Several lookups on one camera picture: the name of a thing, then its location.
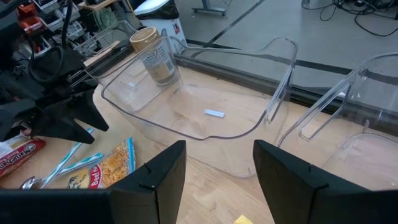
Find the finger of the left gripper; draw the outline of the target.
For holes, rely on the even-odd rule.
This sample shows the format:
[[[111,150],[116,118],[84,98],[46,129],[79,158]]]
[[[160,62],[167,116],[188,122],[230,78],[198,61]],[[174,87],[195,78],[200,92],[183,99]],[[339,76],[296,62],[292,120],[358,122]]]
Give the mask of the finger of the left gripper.
[[[31,127],[31,136],[43,136],[92,144],[94,137],[72,118],[40,112]]]
[[[93,93],[94,89],[91,89],[75,97],[74,118],[101,131],[107,131],[109,126],[94,104]]]

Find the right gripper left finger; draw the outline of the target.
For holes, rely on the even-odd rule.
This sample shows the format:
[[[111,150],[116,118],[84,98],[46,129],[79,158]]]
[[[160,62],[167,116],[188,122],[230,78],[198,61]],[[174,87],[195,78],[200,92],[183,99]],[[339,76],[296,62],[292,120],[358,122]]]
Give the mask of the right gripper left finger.
[[[1,224],[175,223],[186,163],[179,140],[107,189],[2,190]]]

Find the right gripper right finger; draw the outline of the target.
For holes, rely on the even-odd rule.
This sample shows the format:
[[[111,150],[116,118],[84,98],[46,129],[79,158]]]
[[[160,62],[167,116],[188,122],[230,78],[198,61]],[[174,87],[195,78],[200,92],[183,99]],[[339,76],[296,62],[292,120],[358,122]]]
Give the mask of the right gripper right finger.
[[[253,159],[275,223],[397,223],[397,191],[372,191],[261,139]]]

